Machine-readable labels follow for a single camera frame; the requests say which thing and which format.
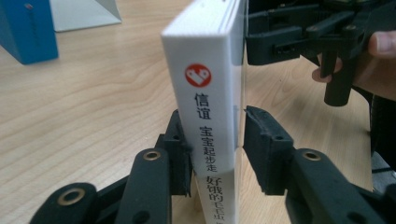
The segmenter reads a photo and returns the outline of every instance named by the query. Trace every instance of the screw hole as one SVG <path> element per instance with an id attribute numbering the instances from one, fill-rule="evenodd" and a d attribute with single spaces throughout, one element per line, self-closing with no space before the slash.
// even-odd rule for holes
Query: screw hole
<path id="1" fill-rule="evenodd" d="M 347 214 L 347 218 L 352 221 L 352 223 L 356 224 L 366 224 L 367 220 L 364 216 L 356 212 L 350 212 Z"/>
<path id="2" fill-rule="evenodd" d="M 146 161 L 155 161 L 160 157 L 161 153 L 159 151 L 150 151 L 143 156 Z"/>
<path id="3" fill-rule="evenodd" d="M 67 206 L 74 203 L 78 203 L 85 195 L 84 189 L 73 188 L 65 191 L 58 198 L 58 204 L 61 206 Z"/>
<path id="4" fill-rule="evenodd" d="M 305 152 L 304 157 L 310 161 L 320 161 L 321 157 L 315 152 Z"/>
<path id="5" fill-rule="evenodd" d="M 143 224 L 149 221 L 149 213 L 146 211 L 140 211 L 134 214 L 133 223 L 134 224 Z"/>

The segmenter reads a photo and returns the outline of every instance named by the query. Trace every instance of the red logo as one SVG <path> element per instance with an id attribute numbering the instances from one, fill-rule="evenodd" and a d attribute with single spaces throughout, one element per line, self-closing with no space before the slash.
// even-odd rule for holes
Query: red logo
<path id="1" fill-rule="evenodd" d="M 32 9 L 33 9 L 33 6 L 30 5 L 29 3 L 26 3 L 24 6 L 25 6 L 27 9 L 29 9 L 29 10 L 32 10 Z"/>
<path id="2" fill-rule="evenodd" d="M 205 87 L 212 80 L 209 69 L 204 65 L 194 63 L 186 68 L 184 72 L 187 81 L 194 87 Z"/>

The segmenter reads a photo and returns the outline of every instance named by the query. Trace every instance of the brass insert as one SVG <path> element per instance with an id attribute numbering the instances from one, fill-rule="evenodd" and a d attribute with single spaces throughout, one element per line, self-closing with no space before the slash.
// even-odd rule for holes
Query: brass insert
<path id="1" fill-rule="evenodd" d="M 321 157 L 316 152 L 313 152 L 313 151 L 306 151 L 303 154 L 303 156 L 307 160 L 310 160 L 310 161 L 320 161 L 321 160 Z"/>
<path id="2" fill-rule="evenodd" d="M 58 204 L 62 206 L 78 203 L 85 195 L 85 190 L 80 188 L 68 189 L 58 198 Z"/>
<path id="3" fill-rule="evenodd" d="M 145 159 L 146 161 L 155 161 L 160 157 L 161 153 L 159 151 L 150 151 L 146 152 L 145 155 L 143 155 L 143 159 Z"/>

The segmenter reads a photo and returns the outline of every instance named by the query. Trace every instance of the finger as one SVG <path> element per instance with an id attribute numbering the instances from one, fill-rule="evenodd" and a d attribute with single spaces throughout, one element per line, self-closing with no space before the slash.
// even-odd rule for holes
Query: finger
<path id="1" fill-rule="evenodd" d="M 378 58 L 396 58 L 396 31 L 375 32 L 370 37 L 368 50 Z"/>
<path id="2" fill-rule="evenodd" d="M 322 59 L 322 54 L 318 54 L 318 60 L 321 64 L 321 59 Z M 334 67 L 334 73 L 337 73 L 343 68 L 343 61 L 340 58 L 337 58 L 337 61 L 335 61 L 335 67 Z"/>
<path id="3" fill-rule="evenodd" d="M 324 78 L 321 78 L 320 68 L 317 68 L 312 72 L 312 79 L 314 79 L 316 82 L 329 83 L 332 81 L 332 76 L 326 76 Z"/>
<path id="4" fill-rule="evenodd" d="M 343 61 L 340 58 L 337 58 L 335 61 L 334 73 L 339 72 L 343 68 Z"/>

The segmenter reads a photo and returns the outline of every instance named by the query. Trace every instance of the book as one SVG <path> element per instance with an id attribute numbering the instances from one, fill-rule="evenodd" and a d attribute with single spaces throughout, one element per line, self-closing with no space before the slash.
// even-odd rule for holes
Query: book
<path id="1" fill-rule="evenodd" d="M 0 45 L 22 64 L 58 58 L 49 0 L 0 0 Z"/>
<path id="2" fill-rule="evenodd" d="M 56 32 L 121 23 L 115 0 L 50 0 Z"/>
<path id="3" fill-rule="evenodd" d="M 195 0 L 162 32 L 207 224 L 237 223 L 244 0 Z"/>

